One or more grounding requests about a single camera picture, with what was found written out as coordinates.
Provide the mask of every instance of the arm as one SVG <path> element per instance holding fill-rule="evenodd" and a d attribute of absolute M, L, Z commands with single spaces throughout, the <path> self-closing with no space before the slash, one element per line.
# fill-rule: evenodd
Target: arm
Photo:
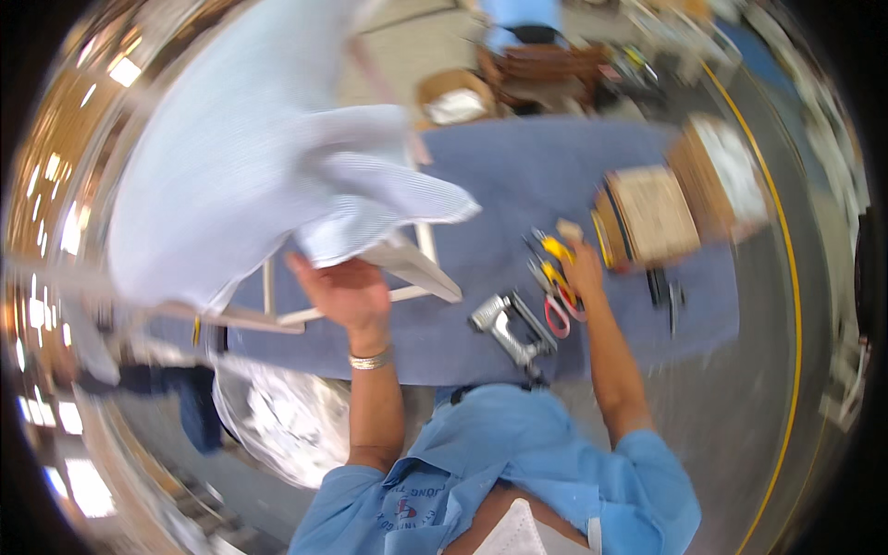
<path fill-rule="evenodd" d="M 635 359 L 601 288 L 598 252 L 586 242 L 571 242 L 570 246 L 576 252 L 575 262 L 563 259 L 561 263 L 567 282 L 586 308 L 592 388 L 615 447 L 627 433 L 653 430 L 654 425 Z"/>
<path fill-rule="evenodd" d="M 287 258 L 308 299 L 348 333 L 352 355 L 369 358 L 391 348 L 388 286 L 379 269 L 353 258 L 338 266 L 315 270 L 295 253 Z M 346 464 L 389 472 L 404 446 L 404 403 L 394 364 L 373 370 L 352 370 Z"/>

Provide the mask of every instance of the wrist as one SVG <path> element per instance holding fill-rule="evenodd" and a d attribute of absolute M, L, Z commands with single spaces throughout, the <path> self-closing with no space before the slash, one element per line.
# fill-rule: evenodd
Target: wrist
<path fill-rule="evenodd" d="M 607 302 L 607 295 L 605 295 L 605 291 L 600 287 L 578 290 L 576 291 L 576 293 L 580 296 L 580 299 L 583 300 L 583 306 L 585 306 L 587 309 L 600 309 L 603 307 L 610 307 L 610 304 Z"/>
<path fill-rule="evenodd" d="M 391 343 L 392 336 L 387 324 L 348 330 L 349 351 L 358 358 L 377 356 Z"/>

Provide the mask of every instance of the yellow floor line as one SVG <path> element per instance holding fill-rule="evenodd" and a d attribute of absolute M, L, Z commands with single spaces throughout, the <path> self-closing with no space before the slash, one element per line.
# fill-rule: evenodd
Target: yellow floor line
<path fill-rule="evenodd" d="M 774 538 L 771 547 L 768 549 L 768 553 L 772 552 L 774 546 L 777 545 L 777 542 L 780 541 L 783 532 L 786 530 L 786 527 L 789 526 L 789 520 L 792 519 L 793 513 L 796 512 L 796 508 L 798 507 L 798 502 L 802 500 L 802 495 L 805 493 L 805 488 L 808 487 L 808 480 L 811 479 L 811 473 L 814 471 L 814 462 L 817 460 L 817 454 L 821 450 L 821 442 L 823 441 L 823 433 L 827 429 L 827 418 L 823 417 L 823 425 L 821 425 L 821 434 L 817 437 L 817 445 L 814 446 L 814 455 L 811 458 L 811 466 L 808 467 L 808 473 L 805 475 L 805 481 L 802 482 L 802 488 L 798 490 L 798 497 L 796 497 L 796 502 L 792 504 L 792 508 L 789 509 L 789 514 L 786 515 L 786 520 L 783 521 L 783 526 L 780 529 L 780 532 L 777 533 L 777 537 Z"/>
<path fill-rule="evenodd" d="M 771 108 L 771 113 L 773 116 L 781 122 L 781 131 L 783 131 L 783 135 L 786 137 L 787 142 L 793 148 L 793 154 L 796 155 L 796 163 L 798 164 L 798 168 L 801 170 L 802 174 L 805 178 L 808 177 L 807 172 L 805 171 L 805 165 L 802 163 L 802 155 L 798 152 L 798 147 L 796 146 L 795 141 L 792 140 L 792 136 L 789 135 L 789 130 L 787 130 L 786 125 L 780 119 L 780 115 L 777 113 L 777 108 L 774 107 L 774 104 L 765 94 L 765 91 L 762 90 L 762 86 L 756 83 L 756 80 L 753 78 L 752 74 L 745 67 L 741 68 L 743 73 L 749 78 L 753 85 L 755 85 L 758 94 L 762 97 L 762 101 Z M 823 442 L 823 434 L 827 430 L 827 417 L 824 415 L 823 422 L 821 423 L 821 432 L 817 436 L 817 444 L 814 446 L 814 452 L 811 455 L 811 465 L 808 466 L 808 472 L 805 475 L 805 480 L 802 482 L 802 487 L 798 490 L 798 496 L 796 496 L 796 501 L 792 504 L 792 508 L 789 509 L 789 513 L 786 515 L 786 519 L 783 521 L 783 526 L 780 529 L 780 532 L 777 533 L 777 536 L 774 538 L 771 547 L 768 549 L 768 553 L 772 552 L 774 547 L 777 545 L 777 542 L 780 541 L 781 536 L 783 536 L 783 532 L 786 531 L 787 526 L 789 526 L 789 521 L 792 520 L 792 515 L 796 513 L 796 509 L 798 508 L 799 502 L 802 501 L 802 495 L 805 494 L 805 489 L 808 487 L 808 481 L 811 479 L 811 474 L 814 472 L 814 463 L 817 462 L 817 455 L 821 452 L 821 444 Z"/>
<path fill-rule="evenodd" d="M 746 124 L 746 120 L 743 119 L 740 110 L 737 109 L 737 105 L 734 104 L 731 97 L 728 96 L 725 87 L 722 86 L 722 83 L 718 81 L 715 74 L 712 73 L 710 67 L 704 63 L 703 69 L 706 70 L 706 73 L 710 76 L 710 79 L 712 79 L 712 82 L 716 85 L 718 92 L 720 92 L 721 95 L 725 97 L 727 105 L 731 108 L 731 111 L 737 117 L 737 121 L 743 128 L 743 132 L 746 133 L 746 137 L 747 139 L 749 139 L 749 143 L 752 145 L 752 152 L 756 155 L 756 158 L 758 159 L 758 164 L 762 168 L 762 173 L 765 174 L 765 181 L 767 182 L 768 188 L 771 191 L 771 196 L 774 201 L 774 208 L 777 211 L 777 220 L 780 223 L 780 228 L 783 233 L 783 241 L 786 243 L 786 254 L 787 258 L 789 259 L 789 279 L 792 283 L 792 303 L 796 326 L 796 364 L 792 378 L 792 399 L 789 402 L 789 418 L 787 419 L 786 423 L 786 431 L 785 433 L 783 433 L 783 443 L 780 448 L 780 454 L 777 456 L 777 464 L 774 466 L 771 481 L 768 483 L 768 489 L 765 491 L 765 498 L 762 499 L 762 504 L 758 507 L 756 517 L 752 520 L 752 525 L 749 526 L 749 531 L 747 531 L 746 536 L 743 538 L 740 547 L 737 548 L 737 552 L 735 553 L 735 555 L 740 555 L 740 553 L 743 551 L 743 548 L 745 548 L 746 544 L 749 543 L 749 539 L 752 537 L 753 532 L 756 531 L 758 522 L 762 519 L 762 514 L 765 512 L 765 507 L 771 500 L 771 495 L 774 491 L 774 485 L 777 483 L 777 477 L 780 475 L 780 470 L 783 466 L 783 459 L 786 457 L 786 449 L 789 445 L 789 436 L 792 435 L 792 426 L 796 422 L 798 383 L 799 378 L 802 374 L 802 305 L 798 294 L 798 271 L 796 269 L 796 253 L 792 249 L 792 241 L 789 238 L 789 228 L 786 224 L 786 214 L 783 212 L 783 205 L 780 201 L 780 196 L 777 194 L 777 187 L 774 186 L 771 172 L 768 170 L 767 164 L 765 164 L 765 158 L 762 156 L 762 152 L 758 149 L 758 143 L 756 143 L 756 139 L 752 136 L 752 131 L 749 130 L 749 126 Z"/>

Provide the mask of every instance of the blue shirt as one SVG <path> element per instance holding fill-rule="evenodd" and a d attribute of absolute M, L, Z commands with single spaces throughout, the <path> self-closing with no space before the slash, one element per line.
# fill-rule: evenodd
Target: blue shirt
<path fill-rule="evenodd" d="M 438 406 L 387 475 L 330 471 L 289 554 L 437 553 L 472 525 L 497 479 L 584 535 L 598 519 L 605 555 L 682 553 L 700 525 L 691 481 L 654 432 L 629 433 L 606 453 L 549 391 L 486 385 Z"/>
<path fill-rule="evenodd" d="M 484 43 L 487 48 L 500 56 L 509 46 L 524 45 L 505 28 L 522 25 L 545 25 L 561 31 L 561 2 L 558 0 L 481 0 L 481 10 L 488 15 L 493 27 L 487 31 Z M 561 37 L 558 44 L 567 47 Z"/>

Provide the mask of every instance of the box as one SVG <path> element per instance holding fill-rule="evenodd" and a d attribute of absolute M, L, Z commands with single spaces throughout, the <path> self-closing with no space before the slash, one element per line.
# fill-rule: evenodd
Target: box
<path fill-rule="evenodd" d="M 740 242 L 773 217 L 773 200 L 745 139 L 692 115 L 668 166 L 608 172 L 592 219 L 608 268 L 673 264 L 711 242 Z"/>
<path fill-rule="evenodd" d="M 416 86 L 416 103 L 423 114 L 428 117 L 425 106 L 445 92 L 455 91 L 456 89 L 469 89 L 470 91 L 477 92 L 481 97 L 481 102 L 484 104 L 485 112 L 469 120 L 470 122 L 496 117 L 494 93 L 486 83 L 464 69 L 450 69 L 424 78 Z M 438 127 L 432 123 L 431 118 L 426 121 L 430 129 Z"/>
<path fill-rule="evenodd" d="M 741 242 L 773 218 L 773 200 L 743 138 L 709 115 L 691 115 L 666 153 L 701 242 Z"/>
<path fill-rule="evenodd" d="M 608 172 L 594 212 L 609 268 L 663 266 L 700 248 L 681 186 L 664 166 Z"/>

